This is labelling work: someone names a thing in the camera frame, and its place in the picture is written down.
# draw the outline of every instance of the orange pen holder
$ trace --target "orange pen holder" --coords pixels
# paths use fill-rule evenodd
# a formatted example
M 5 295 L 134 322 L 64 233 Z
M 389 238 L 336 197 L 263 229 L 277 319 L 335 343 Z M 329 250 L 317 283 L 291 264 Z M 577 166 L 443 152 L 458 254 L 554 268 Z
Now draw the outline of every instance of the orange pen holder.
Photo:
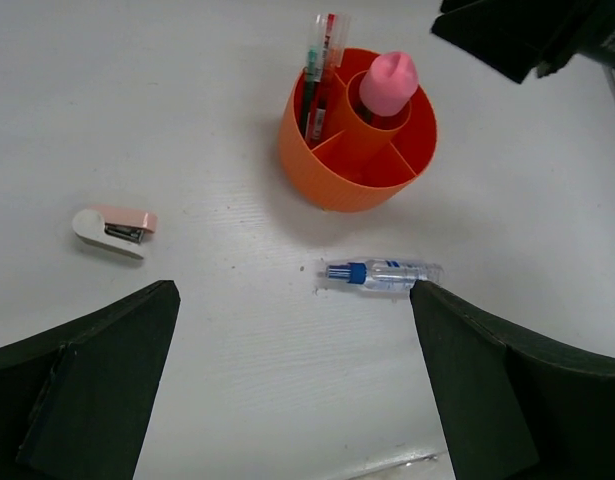
M 322 142 L 310 148 L 298 129 L 304 76 L 287 102 L 278 137 L 280 160 L 294 186 L 327 210 L 368 210 L 421 175 L 436 149 L 436 118 L 427 95 L 418 88 L 381 128 L 368 125 L 354 111 L 358 87 L 375 52 L 348 48 L 336 70 L 328 101 Z

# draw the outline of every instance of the blue cap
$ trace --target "blue cap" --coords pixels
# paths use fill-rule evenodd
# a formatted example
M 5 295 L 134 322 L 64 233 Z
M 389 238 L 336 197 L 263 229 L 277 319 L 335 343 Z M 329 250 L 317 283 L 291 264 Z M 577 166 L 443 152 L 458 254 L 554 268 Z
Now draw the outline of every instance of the blue cap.
M 362 285 L 367 279 L 367 266 L 364 263 L 329 265 L 325 275 L 332 280 L 345 280 L 347 283 Z

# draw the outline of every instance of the white surface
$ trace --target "white surface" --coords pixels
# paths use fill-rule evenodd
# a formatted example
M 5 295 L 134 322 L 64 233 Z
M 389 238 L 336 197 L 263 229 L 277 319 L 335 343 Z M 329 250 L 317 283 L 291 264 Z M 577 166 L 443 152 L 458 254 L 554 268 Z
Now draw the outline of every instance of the white surface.
M 317 290 L 321 258 L 439 262 L 466 299 L 615 356 L 602 69 L 514 85 L 428 34 L 438 3 L 0 0 L 0 345 L 174 279 L 137 479 L 336 479 L 444 450 L 410 305 Z M 312 207 L 278 166 L 318 8 L 353 15 L 351 45 L 411 53 L 438 117 L 428 172 L 364 214 Z M 75 238 L 91 203 L 159 215 L 143 265 Z

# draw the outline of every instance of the pen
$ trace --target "pen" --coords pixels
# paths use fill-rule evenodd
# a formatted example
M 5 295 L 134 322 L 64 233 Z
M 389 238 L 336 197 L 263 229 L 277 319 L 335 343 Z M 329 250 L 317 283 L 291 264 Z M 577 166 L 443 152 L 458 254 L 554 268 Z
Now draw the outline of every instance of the pen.
M 316 15 L 309 31 L 309 46 L 307 50 L 307 65 L 305 66 L 305 82 L 298 127 L 301 135 L 307 137 L 307 127 L 311 113 L 311 105 L 316 92 L 316 66 L 318 63 L 320 39 L 322 38 L 322 15 Z
M 316 67 L 316 75 L 314 78 L 314 85 L 316 87 L 316 110 L 313 122 L 307 125 L 307 143 L 312 143 L 320 139 L 322 132 L 322 124 L 325 116 L 323 101 L 326 105 L 326 96 L 329 94 L 329 85 L 331 83 L 331 76 L 333 72 L 329 68 L 329 50 L 331 37 L 334 30 L 334 23 L 336 22 L 336 14 L 330 13 L 327 15 L 327 26 L 325 29 L 325 36 L 320 48 L 320 59 L 318 66 Z
M 317 92 L 314 125 L 313 128 L 311 128 L 308 138 L 308 143 L 311 145 L 317 144 L 322 135 L 332 81 L 334 79 L 336 67 L 340 67 L 342 63 L 351 17 L 342 13 L 330 13 L 327 20 L 327 32 L 324 42 L 325 48 L 323 48 L 323 51 L 326 51 L 326 58 L 324 59 L 322 81 L 320 82 Z

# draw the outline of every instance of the black object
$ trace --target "black object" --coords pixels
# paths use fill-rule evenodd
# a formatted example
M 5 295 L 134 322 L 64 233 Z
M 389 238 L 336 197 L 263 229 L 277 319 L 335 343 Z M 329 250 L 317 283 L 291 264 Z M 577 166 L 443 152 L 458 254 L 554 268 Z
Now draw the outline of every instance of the black object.
M 615 480 L 615 359 L 429 282 L 411 301 L 457 480 Z
M 179 303 L 156 282 L 0 348 L 0 480 L 133 478 Z
M 615 0 L 444 0 L 432 33 L 521 83 L 581 53 L 615 68 Z

